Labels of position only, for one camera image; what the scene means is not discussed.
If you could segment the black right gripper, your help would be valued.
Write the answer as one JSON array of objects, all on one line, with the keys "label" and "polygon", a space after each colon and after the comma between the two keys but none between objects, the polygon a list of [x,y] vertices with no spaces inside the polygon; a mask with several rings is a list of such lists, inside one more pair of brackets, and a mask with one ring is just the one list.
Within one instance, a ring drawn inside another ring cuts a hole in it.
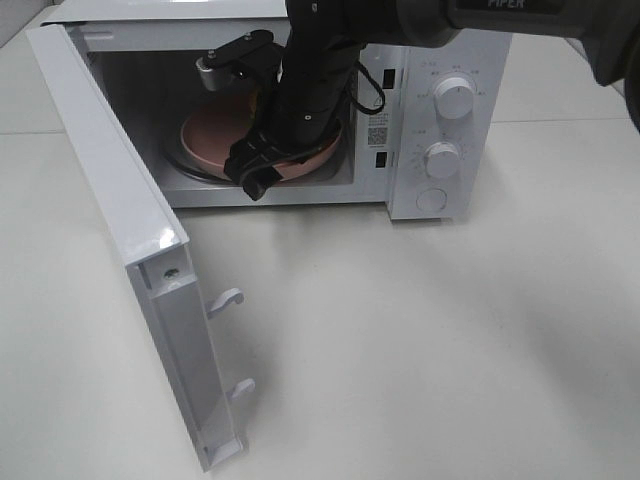
[{"label": "black right gripper", "polygon": [[[278,85],[259,94],[259,126],[267,138],[284,150],[306,150],[331,143],[340,134],[344,88],[331,84]],[[280,160],[280,152],[262,134],[250,133],[235,142],[224,165],[224,174],[253,201],[283,179],[278,167],[293,161]]]}]

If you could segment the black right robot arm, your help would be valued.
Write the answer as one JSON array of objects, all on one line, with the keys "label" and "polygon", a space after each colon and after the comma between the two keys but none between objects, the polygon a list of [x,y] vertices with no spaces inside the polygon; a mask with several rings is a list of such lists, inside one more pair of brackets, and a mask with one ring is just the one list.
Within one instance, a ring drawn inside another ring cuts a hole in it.
[{"label": "black right robot arm", "polygon": [[463,29],[578,40],[597,83],[624,83],[639,120],[636,1],[289,1],[290,34],[258,104],[255,123],[230,149],[225,175],[253,200],[337,133],[353,71],[368,44],[438,48]]}]

